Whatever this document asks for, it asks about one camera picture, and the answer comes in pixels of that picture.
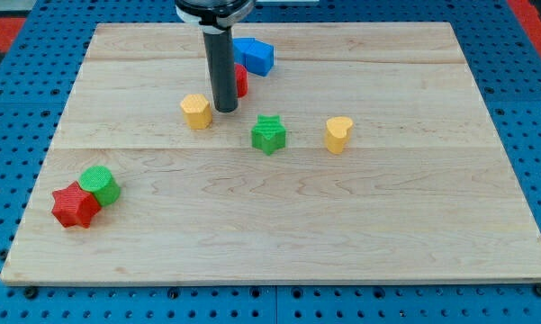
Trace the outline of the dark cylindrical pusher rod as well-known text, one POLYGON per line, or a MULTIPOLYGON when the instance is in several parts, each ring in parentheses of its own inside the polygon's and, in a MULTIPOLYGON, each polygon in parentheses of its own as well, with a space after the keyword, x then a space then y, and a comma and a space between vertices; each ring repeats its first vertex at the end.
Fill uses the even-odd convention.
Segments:
POLYGON ((204 32, 203 40, 215 109, 220 113, 231 113, 238 108, 231 30, 204 32))

